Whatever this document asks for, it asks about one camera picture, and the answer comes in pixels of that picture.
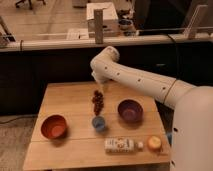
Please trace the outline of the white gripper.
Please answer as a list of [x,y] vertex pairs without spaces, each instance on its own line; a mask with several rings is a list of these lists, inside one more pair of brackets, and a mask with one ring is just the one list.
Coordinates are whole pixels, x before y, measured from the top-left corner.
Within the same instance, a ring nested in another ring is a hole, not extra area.
[[100,91],[104,94],[107,92],[107,83],[110,80],[109,76],[102,75],[95,71],[92,72],[94,80],[97,82]]

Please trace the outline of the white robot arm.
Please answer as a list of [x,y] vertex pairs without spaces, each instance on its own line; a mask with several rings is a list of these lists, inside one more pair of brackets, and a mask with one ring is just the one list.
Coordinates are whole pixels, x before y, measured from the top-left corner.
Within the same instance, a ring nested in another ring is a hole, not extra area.
[[90,62],[99,84],[112,79],[174,110],[170,171],[213,171],[213,87],[118,63],[120,54],[105,47]]

